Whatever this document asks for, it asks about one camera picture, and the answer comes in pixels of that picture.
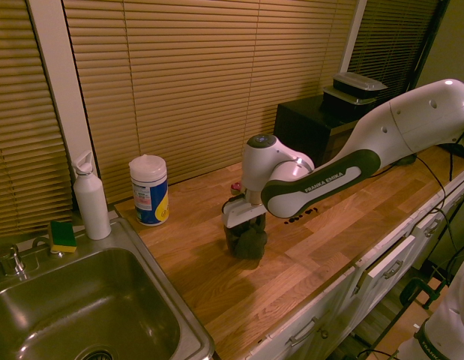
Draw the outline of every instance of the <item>sink basin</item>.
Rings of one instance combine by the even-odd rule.
[[[212,339],[127,221],[76,240],[62,258],[22,252],[24,274],[0,268],[0,360],[211,359]]]

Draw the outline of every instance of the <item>disinfecting wipes container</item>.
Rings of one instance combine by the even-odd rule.
[[[169,216],[165,160],[142,155],[133,159],[129,166],[138,220],[151,227],[160,225]]]

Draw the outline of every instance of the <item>yellow sponge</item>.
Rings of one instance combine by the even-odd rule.
[[[51,251],[73,253],[76,250],[75,235],[71,223],[50,221],[49,239]]]

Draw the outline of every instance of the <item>floor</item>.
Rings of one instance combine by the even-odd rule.
[[[429,310],[421,306],[428,300],[425,292],[421,292],[407,308],[404,308],[400,303],[400,293],[413,277],[423,278],[424,276],[414,268],[410,269],[327,360],[356,359],[358,353],[370,348],[394,354],[402,342],[411,338],[438,307],[447,289],[447,287],[444,288],[440,298],[430,305]],[[439,281],[432,279],[429,285],[435,289]],[[387,355],[372,352],[368,357],[365,354],[361,355],[359,359],[387,360],[389,358]]]

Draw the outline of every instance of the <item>butcher block counter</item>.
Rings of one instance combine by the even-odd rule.
[[[420,153],[443,185],[450,155]],[[454,177],[464,159],[454,157]],[[133,200],[116,206],[213,337],[222,360],[242,359],[263,335],[316,297],[439,190],[420,162],[396,166],[310,207],[297,220],[267,214],[264,257],[239,260],[227,250],[221,208],[240,164],[169,187],[169,219],[146,227]]]

